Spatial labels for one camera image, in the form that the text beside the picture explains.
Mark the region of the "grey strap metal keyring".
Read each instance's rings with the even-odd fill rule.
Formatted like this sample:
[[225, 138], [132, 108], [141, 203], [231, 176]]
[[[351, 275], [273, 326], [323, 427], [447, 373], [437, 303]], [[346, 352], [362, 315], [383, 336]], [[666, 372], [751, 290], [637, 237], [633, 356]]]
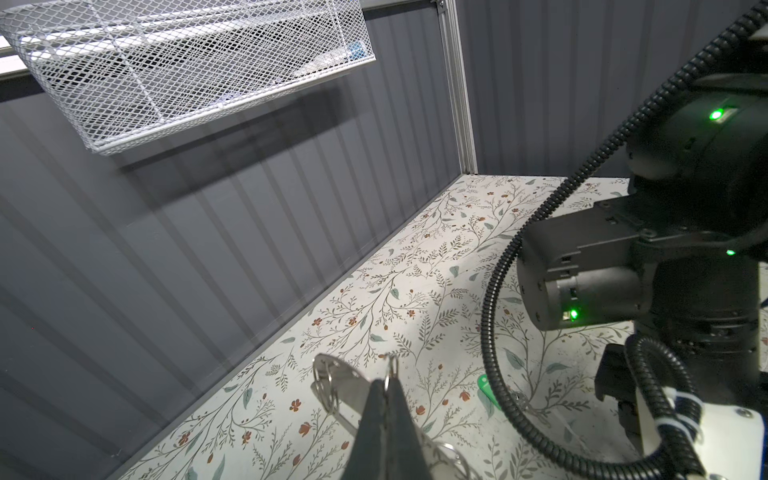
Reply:
[[[399, 361], [388, 356], [388, 375], [399, 379]], [[326, 413], [347, 432], [357, 434], [366, 397], [373, 381], [351, 364], [328, 354], [319, 354], [313, 360], [314, 380], [311, 389]], [[431, 479], [476, 479], [474, 471], [465, 457], [451, 444], [430, 439], [413, 421], [422, 452], [429, 467]]]

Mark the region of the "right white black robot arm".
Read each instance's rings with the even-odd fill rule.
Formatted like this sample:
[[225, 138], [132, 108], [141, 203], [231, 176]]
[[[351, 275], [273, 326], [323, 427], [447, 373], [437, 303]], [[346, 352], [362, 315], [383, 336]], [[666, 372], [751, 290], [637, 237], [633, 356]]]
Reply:
[[767, 260], [767, 82], [715, 66], [767, 22], [758, 2], [671, 75], [541, 204], [497, 265], [515, 268], [542, 331], [631, 320], [606, 348], [598, 397], [644, 403], [660, 443], [627, 463], [558, 445], [494, 381], [514, 428], [587, 479], [706, 473], [694, 450], [707, 404], [767, 412], [759, 267]]

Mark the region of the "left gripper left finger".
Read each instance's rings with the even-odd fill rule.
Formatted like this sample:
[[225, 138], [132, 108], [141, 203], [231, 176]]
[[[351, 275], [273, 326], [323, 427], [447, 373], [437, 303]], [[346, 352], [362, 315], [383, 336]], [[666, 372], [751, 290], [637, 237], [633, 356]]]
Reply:
[[386, 411], [384, 382], [375, 380], [366, 397], [343, 480], [386, 478]]

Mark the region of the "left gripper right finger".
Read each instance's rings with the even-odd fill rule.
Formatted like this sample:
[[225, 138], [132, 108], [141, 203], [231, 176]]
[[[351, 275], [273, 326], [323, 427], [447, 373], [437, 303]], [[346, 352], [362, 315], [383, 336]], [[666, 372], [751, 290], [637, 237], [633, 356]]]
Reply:
[[431, 479], [399, 379], [385, 378], [385, 478]]

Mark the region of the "white mesh wall basket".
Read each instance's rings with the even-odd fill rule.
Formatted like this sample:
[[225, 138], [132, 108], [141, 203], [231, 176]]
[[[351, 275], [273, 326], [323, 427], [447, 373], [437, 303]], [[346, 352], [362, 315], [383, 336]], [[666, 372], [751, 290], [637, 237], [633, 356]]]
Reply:
[[356, 1], [48, 1], [4, 10], [1, 32], [101, 155], [375, 60]]

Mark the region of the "green tag key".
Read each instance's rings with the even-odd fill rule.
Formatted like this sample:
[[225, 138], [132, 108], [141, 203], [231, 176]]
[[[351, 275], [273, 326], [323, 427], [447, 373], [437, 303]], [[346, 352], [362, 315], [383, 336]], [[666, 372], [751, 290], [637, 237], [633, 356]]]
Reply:
[[478, 380], [478, 398], [483, 405], [488, 418], [491, 418], [497, 410], [500, 409], [499, 404], [493, 394], [487, 375], [482, 374]]

